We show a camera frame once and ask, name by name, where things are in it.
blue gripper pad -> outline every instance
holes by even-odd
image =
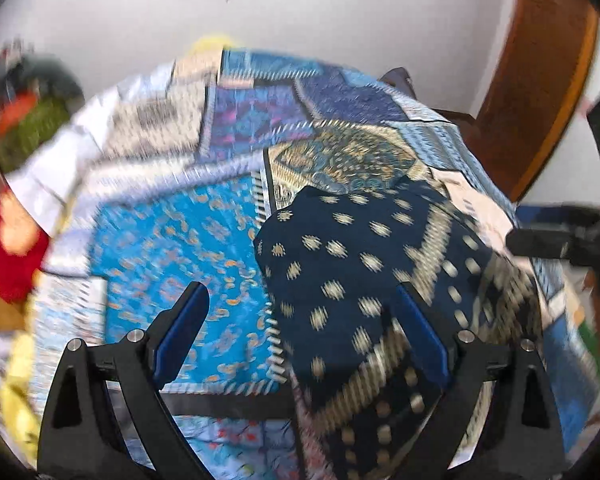
[[[192,282],[176,304],[158,314],[147,329],[147,360],[158,390],[178,376],[208,312],[206,287]]]
[[[438,316],[429,312],[433,307],[424,303],[416,290],[408,283],[399,285],[396,293],[392,295],[391,314],[398,320],[404,330],[411,346],[411,360],[419,368],[427,379],[436,383],[440,388],[445,388],[451,380],[451,369],[455,352],[455,343],[448,339],[447,330],[440,334],[446,342],[442,343],[436,329],[441,331],[444,327],[434,327],[429,322],[431,314],[434,314],[434,323]],[[423,314],[422,308],[427,309],[429,320]]]

red object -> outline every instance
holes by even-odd
[[[0,110],[0,137],[16,126],[38,102],[33,92],[16,96],[15,101],[7,103]]]
[[[24,256],[7,254],[0,243],[0,297],[4,301],[13,303],[26,299],[33,273],[40,268],[48,245],[49,236],[42,229],[38,229],[38,240]]]

red cloth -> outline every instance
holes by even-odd
[[[38,240],[24,256],[7,254],[0,243],[0,297],[4,301],[12,303],[27,297],[33,273],[40,268],[48,245],[49,236],[42,229],[38,229]]]

wall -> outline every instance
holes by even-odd
[[[600,31],[583,95],[551,159],[523,203],[600,205],[600,158],[586,112],[600,98]]]
[[[503,4],[513,0],[6,0],[0,46],[18,35],[56,54],[91,96],[221,32],[375,76],[405,66],[423,102],[469,112],[507,34]]]

metal screw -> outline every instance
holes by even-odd
[[[82,346],[82,341],[77,337],[71,339],[71,341],[66,344],[67,350],[70,350],[71,352],[75,352],[80,346]]]
[[[475,340],[475,335],[471,330],[461,330],[458,332],[458,339],[463,343],[473,343]]]
[[[132,343],[137,343],[144,337],[144,331],[139,328],[133,329],[126,335],[126,338],[129,339]]]
[[[523,339],[520,341],[520,348],[525,352],[533,352],[536,349],[536,345],[533,341],[529,341],[529,339]]]

